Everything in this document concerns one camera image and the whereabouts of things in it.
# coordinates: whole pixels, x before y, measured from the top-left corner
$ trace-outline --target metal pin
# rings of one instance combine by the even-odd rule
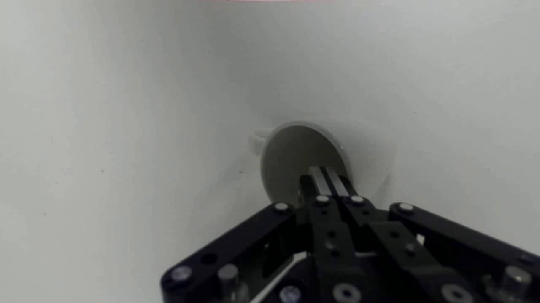
[[[511,297],[521,298],[531,285],[531,275],[516,266],[506,266],[501,290]]]
[[[187,266],[179,266],[170,271],[170,280],[175,283],[185,283],[190,280],[190,277],[192,277],[192,270]]]
[[[325,179],[322,176],[320,167],[310,167],[309,172],[310,172],[310,177],[314,179],[314,182],[317,186],[319,194],[320,196],[331,196],[332,192],[325,184]]]
[[[302,292],[297,287],[285,287],[280,290],[282,303],[298,303],[302,300]]]
[[[233,298],[236,297],[239,285],[238,268],[229,263],[217,271],[217,278],[221,282],[221,295],[224,302],[234,302]]]
[[[351,202],[354,202],[354,204],[363,204],[366,199],[363,199],[363,197],[359,197],[359,196],[352,196],[351,197]]]
[[[349,192],[347,192],[347,189],[342,186],[342,182],[341,182],[336,169],[331,167],[331,169],[325,169],[325,172],[327,172],[327,176],[331,177],[331,182],[334,184],[336,194],[337,194],[339,197],[349,197]]]
[[[273,204],[273,209],[278,211],[278,213],[287,213],[288,211],[288,204],[277,202],[277,204]]]
[[[327,202],[331,202],[331,199],[327,196],[317,196],[317,202],[319,204],[327,204]]]
[[[398,204],[398,209],[401,211],[401,213],[406,213],[406,214],[413,214],[415,213],[415,207],[413,206],[410,206],[410,204]]]
[[[440,293],[449,303],[474,303],[472,295],[459,285],[444,285]]]

